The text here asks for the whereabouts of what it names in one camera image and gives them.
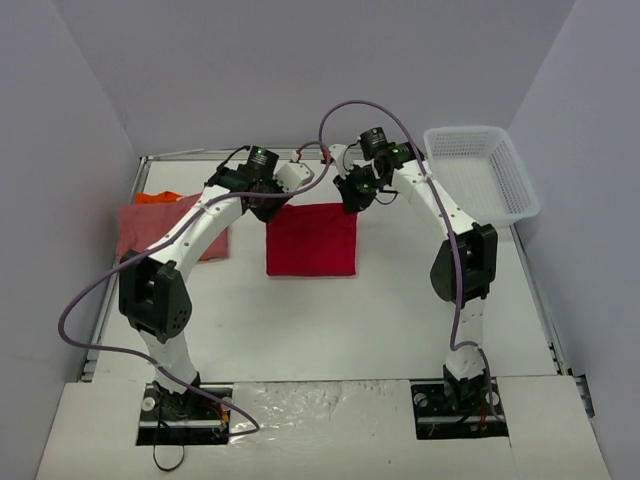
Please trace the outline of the red t-shirt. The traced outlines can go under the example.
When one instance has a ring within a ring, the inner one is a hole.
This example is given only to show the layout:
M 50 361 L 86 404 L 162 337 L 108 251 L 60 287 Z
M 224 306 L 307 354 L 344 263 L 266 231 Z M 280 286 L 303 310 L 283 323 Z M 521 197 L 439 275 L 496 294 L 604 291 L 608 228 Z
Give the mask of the red t-shirt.
M 286 205 L 266 225 L 270 277 L 352 277 L 357 216 L 339 203 Z

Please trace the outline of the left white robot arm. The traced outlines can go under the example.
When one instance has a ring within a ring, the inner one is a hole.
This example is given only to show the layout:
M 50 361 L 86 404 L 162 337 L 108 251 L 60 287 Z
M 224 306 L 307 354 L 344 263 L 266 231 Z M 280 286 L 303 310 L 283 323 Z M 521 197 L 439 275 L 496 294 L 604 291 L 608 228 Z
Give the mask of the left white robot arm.
M 192 206 L 148 248 L 152 250 L 172 237 L 177 238 L 175 242 L 120 273 L 120 313 L 140 334 L 149 356 L 180 379 L 176 383 L 157 372 L 153 383 L 158 407 L 178 419 L 197 415 L 206 404 L 196 388 L 200 375 L 184 335 L 192 314 L 186 279 L 209 246 L 246 211 L 268 222 L 287 200 L 234 197 L 212 206 L 206 203 L 231 192 L 285 192 L 287 188 L 278 177 L 284 170 L 276 168 L 278 160 L 276 153 L 252 146 L 247 160 L 236 168 L 218 166 Z

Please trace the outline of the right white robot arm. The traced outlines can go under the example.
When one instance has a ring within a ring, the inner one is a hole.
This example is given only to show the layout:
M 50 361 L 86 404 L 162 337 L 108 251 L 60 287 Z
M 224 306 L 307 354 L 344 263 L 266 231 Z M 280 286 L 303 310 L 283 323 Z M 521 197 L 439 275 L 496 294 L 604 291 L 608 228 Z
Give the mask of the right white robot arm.
M 443 366 L 443 398 L 457 413 L 475 407 L 491 392 L 490 368 L 482 348 L 485 302 L 496 277 L 498 234 L 466 214 L 436 182 L 421 152 L 388 141 L 381 128 L 357 141 L 364 162 L 350 158 L 350 146 L 329 149 L 337 169 L 333 180 L 348 213 L 367 209 L 385 188 L 404 198 L 442 243 L 429 272 L 436 295 L 454 307 Z

